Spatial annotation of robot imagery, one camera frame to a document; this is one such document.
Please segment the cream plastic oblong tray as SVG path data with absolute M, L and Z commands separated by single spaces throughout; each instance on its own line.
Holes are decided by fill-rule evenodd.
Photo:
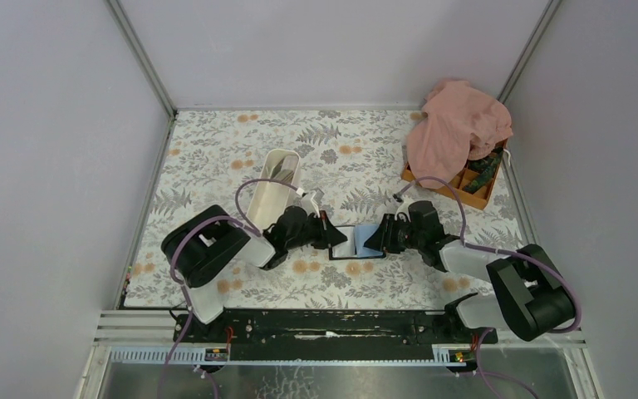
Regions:
M 291 185 L 298 187 L 301 180 L 301 157 L 293 150 L 274 149 L 267 153 L 260 178 L 270 179 L 273 167 L 286 155 L 297 155 L 299 163 L 297 172 Z M 260 230 L 265 230 L 282 215 L 285 208 L 291 204 L 295 195 L 289 187 L 267 181 L 253 185 L 254 193 L 248 208 L 247 216 Z

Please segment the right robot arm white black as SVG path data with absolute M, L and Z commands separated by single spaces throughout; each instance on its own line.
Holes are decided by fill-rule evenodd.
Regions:
M 398 214 L 385 214 L 363 247 L 387 254 L 412 249 L 440 272 L 489 283 L 491 294 L 470 293 L 444 306 L 464 329 L 507 329 L 531 342 L 545 333 L 571 331 L 581 321 L 577 300 L 541 246 L 510 251 L 467 243 L 445 232 L 429 201 L 403 204 Z

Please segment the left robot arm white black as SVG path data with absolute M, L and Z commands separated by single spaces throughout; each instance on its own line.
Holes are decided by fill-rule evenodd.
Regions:
M 213 205 L 170 232 L 160 249 L 173 280 L 182 286 L 189 311 L 203 324 L 217 319 L 223 300 L 213 286 L 217 275 L 234 261 L 269 270 L 277 267 L 292 249 L 311 246 L 333 249 L 348 238 L 324 211 L 308 213 L 289 206 L 261 234 Z

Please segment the wooden organizer box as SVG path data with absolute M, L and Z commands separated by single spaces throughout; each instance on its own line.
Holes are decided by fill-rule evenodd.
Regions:
M 507 142 L 508 140 L 500 141 L 480 160 L 468 160 L 464 168 L 449 182 L 463 204 L 475 209 L 485 209 L 493 193 L 503 158 L 506 157 Z

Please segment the floral patterned table mat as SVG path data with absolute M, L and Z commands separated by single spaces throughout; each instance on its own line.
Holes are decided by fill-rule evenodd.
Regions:
M 334 224 L 376 223 L 405 186 L 406 135 L 418 111 L 182 111 L 142 239 L 130 268 L 124 306 L 172 308 L 183 303 L 161 252 L 163 238 L 210 205 L 230 214 L 247 206 L 247 181 L 273 149 L 301 156 L 301 186 L 323 191 Z M 271 271 L 235 262 L 211 284 L 235 308 L 431 309 L 490 286 L 440 273 L 414 251 L 377 260 L 332 261 L 324 251 L 295 250 Z

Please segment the pink cloth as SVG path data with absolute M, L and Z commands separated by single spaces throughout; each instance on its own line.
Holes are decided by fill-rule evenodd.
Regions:
M 513 136 L 506 106 L 466 80 L 443 79 L 426 96 L 425 118 L 406 136 L 406 162 L 420 185 L 438 190 L 469 160 Z

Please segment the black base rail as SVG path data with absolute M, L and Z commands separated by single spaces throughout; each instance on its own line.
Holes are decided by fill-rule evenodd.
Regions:
M 228 308 L 212 322 L 173 316 L 173 339 L 218 344 L 233 361 L 429 361 L 436 347 L 495 344 L 484 328 L 467 328 L 453 310 L 262 310 Z

